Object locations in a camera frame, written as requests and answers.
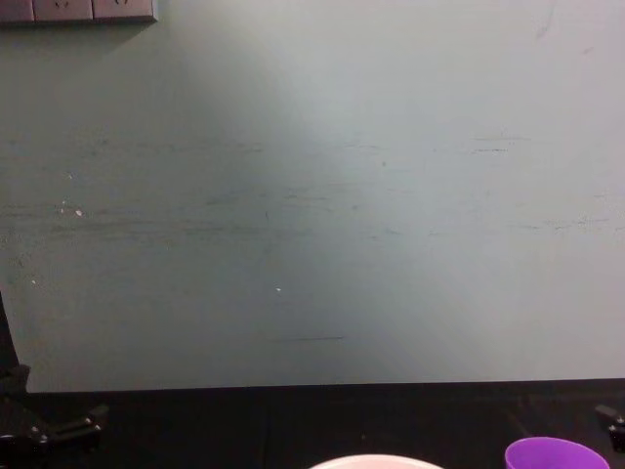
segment white bowl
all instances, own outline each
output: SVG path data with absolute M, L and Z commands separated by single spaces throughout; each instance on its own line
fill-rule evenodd
M 311 469 L 441 469 L 429 462 L 385 454 L 363 454 L 323 462 Z

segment electrical outlet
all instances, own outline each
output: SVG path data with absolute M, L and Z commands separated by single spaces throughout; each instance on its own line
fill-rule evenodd
M 33 21 L 32 0 L 0 0 L 0 24 Z
M 156 21 L 156 0 L 94 0 L 94 17 Z
M 94 18 L 91 0 L 34 0 L 36 21 L 87 21 Z

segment black surface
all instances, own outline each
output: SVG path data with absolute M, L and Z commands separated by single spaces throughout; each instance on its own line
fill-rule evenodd
M 625 380 L 300 387 L 34 395 L 55 421 L 109 404 L 103 446 L 57 468 L 307 469 L 341 455 L 385 452 L 447 469 L 503 467 L 528 435 L 578 441 L 625 467 L 594 407 L 625 410 Z
M 2 293 L 0 293 L 0 371 L 5 368 L 13 368 L 18 365 L 18 356 L 11 340 L 9 323 L 2 303 Z

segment wall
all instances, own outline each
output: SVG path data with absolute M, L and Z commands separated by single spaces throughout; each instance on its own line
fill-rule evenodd
M 32 391 L 622 377 L 625 4 L 0 33 Z

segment purple cup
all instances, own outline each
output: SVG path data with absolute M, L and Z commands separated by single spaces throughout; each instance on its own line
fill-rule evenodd
M 609 469 L 600 455 L 574 442 L 536 437 L 518 440 L 506 449 L 508 469 Z

